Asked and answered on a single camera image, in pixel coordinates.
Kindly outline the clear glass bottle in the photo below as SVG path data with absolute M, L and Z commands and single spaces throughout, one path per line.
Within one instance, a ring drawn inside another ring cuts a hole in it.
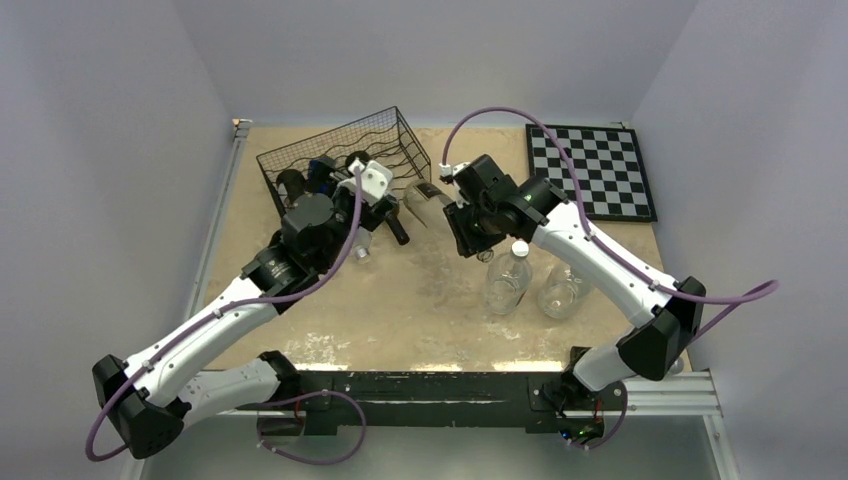
M 469 258 L 483 263 L 494 258 L 490 235 L 474 222 L 471 207 L 459 208 L 436 185 L 417 179 L 403 192 L 407 210 L 425 227 L 427 246 L 438 253 Z

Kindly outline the blue square glass bottle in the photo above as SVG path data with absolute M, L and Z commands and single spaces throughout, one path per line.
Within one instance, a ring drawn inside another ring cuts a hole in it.
M 322 156 L 309 161 L 307 190 L 311 193 L 321 193 L 332 197 L 341 179 L 344 179 L 344 176 L 336 170 L 335 159 Z M 371 239 L 370 232 L 362 227 L 357 229 L 350 256 L 360 264 L 367 263 L 371 258 Z

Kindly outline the clear bottle white cap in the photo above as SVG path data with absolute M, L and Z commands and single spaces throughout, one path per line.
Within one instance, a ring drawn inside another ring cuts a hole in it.
M 529 244 L 516 240 L 489 263 L 483 290 L 484 307 L 489 312 L 508 315 L 517 308 L 533 278 L 529 253 Z
M 593 285 L 580 270 L 560 262 L 549 272 L 537 303 L 546 316 L 565 320 L 575 315 L 592 289 Z

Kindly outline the green wine bottle gold label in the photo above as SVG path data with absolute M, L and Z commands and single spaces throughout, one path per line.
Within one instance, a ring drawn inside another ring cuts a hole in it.
M 287 212 L 306 193 L 306 178 L 299 170 L 285 169 L 276 178 L 276 189 L 283 212 Z

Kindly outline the dark brown wine bottle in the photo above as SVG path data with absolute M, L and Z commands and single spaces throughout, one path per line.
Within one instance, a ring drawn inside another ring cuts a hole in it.
M 349 167 L 355 161 L 360 161 L 361 163 L 367 165 L 371 160 L 372 157 L 366 151 L 357 150 L 347 156 L 345 160 L 345 166 Z M 403 246 L 407 245 L 410 242 L 410 236 L 399 219 L 399 212 L 400 203 L 399 200 L 396 200 L 396 204 L 393 207 L 393 210 L 387 215 L 385 219 L 385 224 L 388 226 L 389 230 L 394 235 L 397 243 Z

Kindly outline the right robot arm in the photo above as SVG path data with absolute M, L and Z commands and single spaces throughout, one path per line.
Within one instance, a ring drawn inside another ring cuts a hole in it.
M 693 277 L 678 281 L 651 267 L 592 224 L 548 179 L 517 184 L 488 155 L 443 165 L 440 179 L 458 198 L 444 209 L 465 257 L 507 237 L 533 244 L 582 274 L 625 315 L 631 329 L 570 362 L 561 381 L 564 399 L 584 407 L 610 384 L 639 376 L 663 379 L 699 332 L 706 293 Z

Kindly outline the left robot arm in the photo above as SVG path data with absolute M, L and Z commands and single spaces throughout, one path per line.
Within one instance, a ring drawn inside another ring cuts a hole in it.
M 357 236 L 393 213 L 397 198 L 351 180 L 329 194 L 303 194 L 280 228 L 218 298 L 141 352 L 106 355 L 92 368 L 100 405 L 85 440 L 92 462 L 124 451 L 161 452 L 188 427 L 247 405 L 284 409 L 309 399 L 302 376 L 278 351 L 202 374 L 236 341 L 321 289 L 351 253 Z

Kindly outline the black white chessboard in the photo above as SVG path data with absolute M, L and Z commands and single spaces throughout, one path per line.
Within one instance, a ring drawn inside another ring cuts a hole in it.
M 587 217 L 592 221 L 653 223 L 657 211 L 636 132 L 625 128 L 548 127 L 572 159 Z M 525 125 L 529 172 L 575 199 L 558 149 L 543 130 Z

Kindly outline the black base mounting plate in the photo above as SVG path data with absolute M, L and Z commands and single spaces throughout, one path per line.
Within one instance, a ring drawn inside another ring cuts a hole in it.
M 272 351 L 281 383 L 269 398 L 245 408 L 294 411 L 308 435 L 331 435 L 341 426 L 514 428 L 563 433 L 571 440 L 601 438 L 627 407 L 627 390 L 615 382 L 599 392 L 563 371 L 321 371 L 294 366 Z

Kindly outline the black silver microphone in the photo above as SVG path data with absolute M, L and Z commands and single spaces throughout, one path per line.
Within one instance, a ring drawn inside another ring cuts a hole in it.
M 677 358 L 669 368 L 669 375 L 678 375 L 682 373 L 685 369 L 686 363 L 683 357 Z

